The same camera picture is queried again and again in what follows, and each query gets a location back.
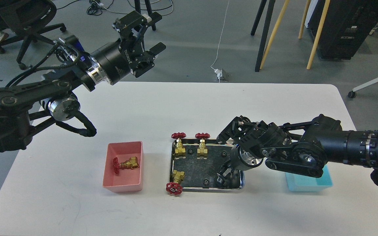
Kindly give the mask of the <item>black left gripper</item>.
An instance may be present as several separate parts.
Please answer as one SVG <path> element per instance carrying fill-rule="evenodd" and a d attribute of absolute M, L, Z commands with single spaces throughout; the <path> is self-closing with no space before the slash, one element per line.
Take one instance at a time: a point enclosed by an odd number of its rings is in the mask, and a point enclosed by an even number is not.
<path fill-rule="evenodd" d="M 141 15 L 132 11 L 122 18 L 117 18 L 113 29 L 119 33 L 119 39 L 109 42 L 93 51 L 90 56 L 89 86 L 100 82 L 114 85 L 128 74 L 136 78 L 154 67 L 154 60 L 158 54 L 166 49 L 166 45 L 159 42 L 148 51 L 132 55 L 131 49 L 144 46 L 144 34 L 147 29 L 162 19 L 162 15 L 153 12 L 150 15 Z"/>

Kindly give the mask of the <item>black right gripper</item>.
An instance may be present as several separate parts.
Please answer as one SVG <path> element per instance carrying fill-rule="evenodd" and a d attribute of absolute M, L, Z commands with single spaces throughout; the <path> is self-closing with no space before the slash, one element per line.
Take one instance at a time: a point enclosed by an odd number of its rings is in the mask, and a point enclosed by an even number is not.
<path fill-rule="evenodd" d="M 263 163 L 263 158 L 253 156 L 244 151 L 240 146 L 233 146 L 229 160 L 225 161 L 217 173 L 218 187 L 240 186 L 242 183 L 241 171 L 251 170 Z"/>

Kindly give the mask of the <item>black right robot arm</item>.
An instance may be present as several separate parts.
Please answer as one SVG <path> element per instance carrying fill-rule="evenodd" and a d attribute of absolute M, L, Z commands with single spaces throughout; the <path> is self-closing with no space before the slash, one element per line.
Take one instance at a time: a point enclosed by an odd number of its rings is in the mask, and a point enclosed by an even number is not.
<path fill-rule="evenodd" d="M 262 162 L 272 170 L 320 178 L 328 162 L 373 168 L 378 186 L 378 130 L 342 130 L 339 120 L 320 114 L 309 122 L 278 126 L 235 117 L 219 133 L 219 144 L 233 140 L 226 170 L 246 171 Z"/>

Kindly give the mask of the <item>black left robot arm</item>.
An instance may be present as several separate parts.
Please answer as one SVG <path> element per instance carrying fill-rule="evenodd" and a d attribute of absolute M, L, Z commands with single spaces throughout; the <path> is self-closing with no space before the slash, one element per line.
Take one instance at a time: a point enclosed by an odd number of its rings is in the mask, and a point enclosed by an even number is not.
<path fill-rule="evenodd" d="M 53 124 L 95 136 L 96 128 L 80 112 L 73 90 L 83 85 L 93 91 L 100 82 L 114 85 L 129 74 L 138 78 L 153 68 L 166 46 L 159 42 L 145 50 L 143 39 L 161 19 L 158 12 L 132 11 L 112 25 L 119 38 L 92 53 L 85 52 L 75 36 L 56 40 L 48 55 L 59 54 L 62 65 L 36 65 L 0 87 L 0 152 L 25 150 L 33 136 Z"/>

